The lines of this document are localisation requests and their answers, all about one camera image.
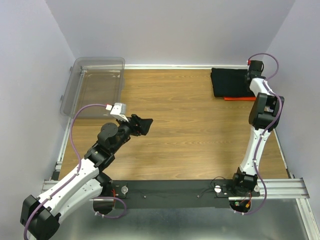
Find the black t-shirt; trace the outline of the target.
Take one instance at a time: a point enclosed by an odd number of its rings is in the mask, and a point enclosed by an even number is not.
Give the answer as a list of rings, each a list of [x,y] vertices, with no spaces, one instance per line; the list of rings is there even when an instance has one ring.
[[[246,69],[212,68],[210,79],[216,98],[255,97],[245,83]]]

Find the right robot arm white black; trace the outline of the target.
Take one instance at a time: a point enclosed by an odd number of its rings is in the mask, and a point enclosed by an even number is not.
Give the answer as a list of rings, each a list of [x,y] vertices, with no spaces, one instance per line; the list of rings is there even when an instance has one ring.
[[[262,76],[264,63],[248,60],[245,82],[254,93],[255,101],[249,114],[250,137],[244,158],[233,175],[230,191],[241,196],[255,190],[260,178],[259,166],[265,144],[271,132],[278,126],[284,105],[284,97],[276,94]]]

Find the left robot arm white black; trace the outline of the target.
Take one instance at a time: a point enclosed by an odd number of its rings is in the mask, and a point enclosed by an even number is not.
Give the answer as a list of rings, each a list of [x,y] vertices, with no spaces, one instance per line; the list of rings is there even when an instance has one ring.
[[[97,135],[96,143],[78,165],[53,187],[38,197],[29,195],[22,204],[20,223],[23,238],[49,240],[61,223],[85,202],[110,194],[110,178],[103,173],[115,159],[115,153],[132,136],[145,136],[153,123],[151,118],[132,114],[126,120],[106,123]]]

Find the folded orange t-shirt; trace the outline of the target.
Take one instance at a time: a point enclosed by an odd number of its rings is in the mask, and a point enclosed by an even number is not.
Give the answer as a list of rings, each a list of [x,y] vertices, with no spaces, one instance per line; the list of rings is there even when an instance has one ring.
[[[225,101],[255,101],[256,97],[224,97]]]

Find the clear plastic bin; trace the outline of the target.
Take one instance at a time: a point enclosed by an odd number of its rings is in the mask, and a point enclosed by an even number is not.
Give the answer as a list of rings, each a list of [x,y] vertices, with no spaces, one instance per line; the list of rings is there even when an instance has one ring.
[[[125,84],[124,72],[122,57],[77,58],[62,96],[60,113],[71,118],[87,105],[119,103]]]

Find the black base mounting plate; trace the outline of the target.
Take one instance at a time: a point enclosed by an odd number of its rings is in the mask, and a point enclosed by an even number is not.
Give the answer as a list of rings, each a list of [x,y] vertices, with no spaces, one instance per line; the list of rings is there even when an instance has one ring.
[[[246,211],[251,197],[260,196],[257,186],[236,186],[231,179],[213,180],[115,180],[93,200],[101,214],[117,215],[127,209],[229,208]],[[106,196],[116,199],[105,199]]]

